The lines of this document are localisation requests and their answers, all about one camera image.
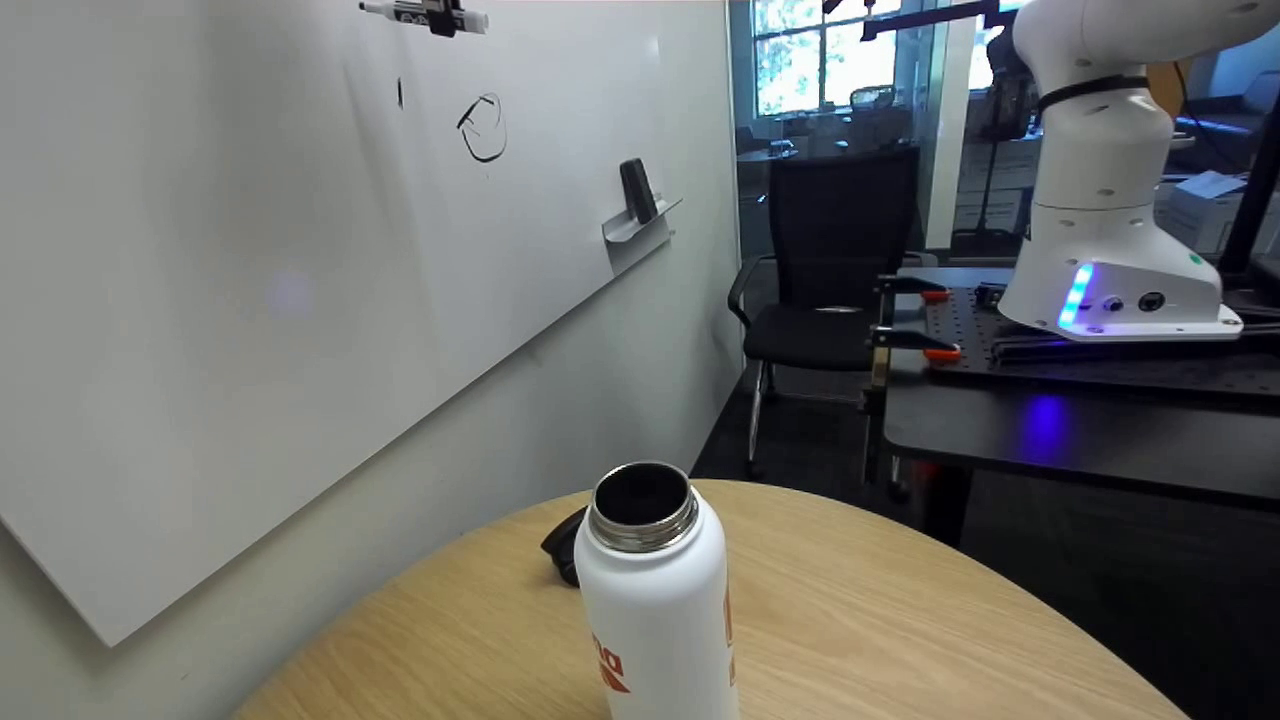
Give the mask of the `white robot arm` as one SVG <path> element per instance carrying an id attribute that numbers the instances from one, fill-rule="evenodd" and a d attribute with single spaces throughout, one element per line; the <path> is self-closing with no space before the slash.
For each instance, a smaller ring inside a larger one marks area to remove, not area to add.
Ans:
<path id="1" fill-rule="evenodd" d="M 1280 0 L 1029 0 L 1014 12 L 1043 139 L 1005 322 L 1070 344 L 1245 335 L 1216 264 L 1157 226 L 1175 125 L 1147 70 L 1277 23 Z"/>

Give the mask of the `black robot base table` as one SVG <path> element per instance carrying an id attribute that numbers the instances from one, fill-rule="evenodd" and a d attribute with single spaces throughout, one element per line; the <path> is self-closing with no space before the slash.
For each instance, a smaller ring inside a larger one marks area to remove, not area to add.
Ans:
<path id="1" fill-rule="evenodd" d="M 1064 344 L 1008 326 L 1008 269 L 921 269 L 945 298 L 906 311 L 945 365 L 893 353 L 883 440 L 901 456 L 1066 486 L 1280 504 L 1277 326 L 1227 344 Z"/>

